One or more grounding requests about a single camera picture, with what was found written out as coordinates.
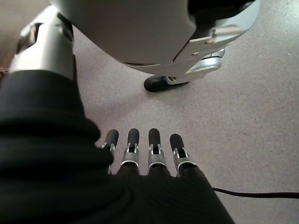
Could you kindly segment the left robot hand black glove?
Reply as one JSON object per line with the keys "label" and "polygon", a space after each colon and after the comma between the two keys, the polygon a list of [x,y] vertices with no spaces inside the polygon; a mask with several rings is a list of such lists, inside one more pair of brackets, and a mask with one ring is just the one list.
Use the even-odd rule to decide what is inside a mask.
{"label": "left robot hand black glove", "polygon": [[109,173],[110,147],[85,116],[71,24],[46,7],[21,32],[0,88],[3,224],[231,224],[209,181],[182,148],[178,177],[147,175],[125,160]]}

